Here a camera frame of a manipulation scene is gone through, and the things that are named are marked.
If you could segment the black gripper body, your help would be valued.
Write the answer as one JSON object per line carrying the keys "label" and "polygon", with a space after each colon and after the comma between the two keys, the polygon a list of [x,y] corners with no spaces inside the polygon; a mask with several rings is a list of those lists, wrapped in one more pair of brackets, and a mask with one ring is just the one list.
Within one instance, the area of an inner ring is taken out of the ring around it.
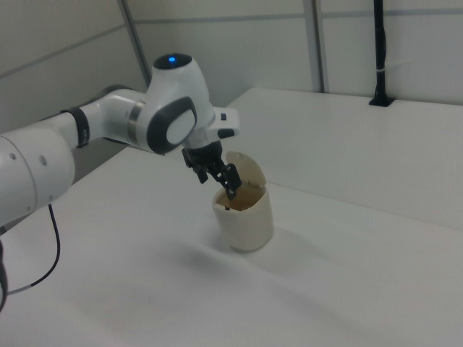
{"label": "black gripper body", "polygon": [[196,149],[183,148],[182,155],[188,168],[197,166],[204,168],[219,167],[224,164],[221,157],[222,150],[221,142],[215,141]]}

